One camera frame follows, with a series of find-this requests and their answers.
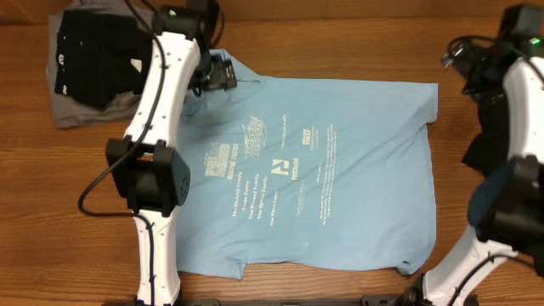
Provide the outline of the light blue printed t-shirt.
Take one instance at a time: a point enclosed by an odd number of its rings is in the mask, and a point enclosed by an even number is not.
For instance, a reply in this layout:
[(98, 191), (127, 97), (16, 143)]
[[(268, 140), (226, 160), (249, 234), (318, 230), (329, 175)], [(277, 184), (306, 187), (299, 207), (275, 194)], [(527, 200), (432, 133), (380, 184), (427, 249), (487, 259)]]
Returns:
[(248, 264), (415, 273), (436, 239), (428, 125), (435, 83), (261, 76), (187, 96), (190, 168), (180, 271), (240, 279)]

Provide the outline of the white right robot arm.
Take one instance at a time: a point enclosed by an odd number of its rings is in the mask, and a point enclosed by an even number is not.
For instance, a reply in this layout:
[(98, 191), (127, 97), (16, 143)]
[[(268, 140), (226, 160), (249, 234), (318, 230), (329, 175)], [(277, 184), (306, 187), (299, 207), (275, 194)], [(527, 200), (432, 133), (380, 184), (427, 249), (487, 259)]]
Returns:
[(476, 305), (473, 289), (507, 260), (543, 275), (543, 8), (505, 9), (496, 37), (452, 39), (442, 59), (464, 78), (480, 134), (462, 161), (484, 181), (468, 226), (445, 258), (393, 305)]

